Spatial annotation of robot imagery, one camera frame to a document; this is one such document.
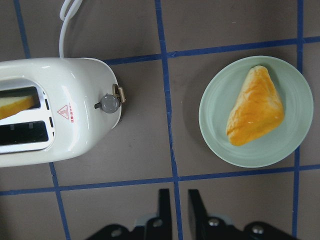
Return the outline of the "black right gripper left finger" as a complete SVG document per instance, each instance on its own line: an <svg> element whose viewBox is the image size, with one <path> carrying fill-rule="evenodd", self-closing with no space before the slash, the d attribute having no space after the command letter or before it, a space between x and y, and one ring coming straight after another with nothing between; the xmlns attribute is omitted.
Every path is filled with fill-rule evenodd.
<svg viewBox="0 0 320 240"><path fill-rule="evenodd" d="M120 224L110 224L94 233L89 240L169 240L171 238L170 191L163 188L158 191L157 215L128 230Z"/></svg>

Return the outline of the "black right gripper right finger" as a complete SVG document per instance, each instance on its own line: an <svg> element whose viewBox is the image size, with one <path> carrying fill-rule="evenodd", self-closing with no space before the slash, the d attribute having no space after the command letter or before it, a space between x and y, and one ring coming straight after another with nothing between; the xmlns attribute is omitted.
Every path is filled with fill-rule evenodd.
<svg viewBox="0 0 320 240"><path fill-rule="evenodd" d="M200 192L188 190L189 224L194 240L295 240L296 238L268 223L254 221L243 230L223 218L207 213Z"/></svg>

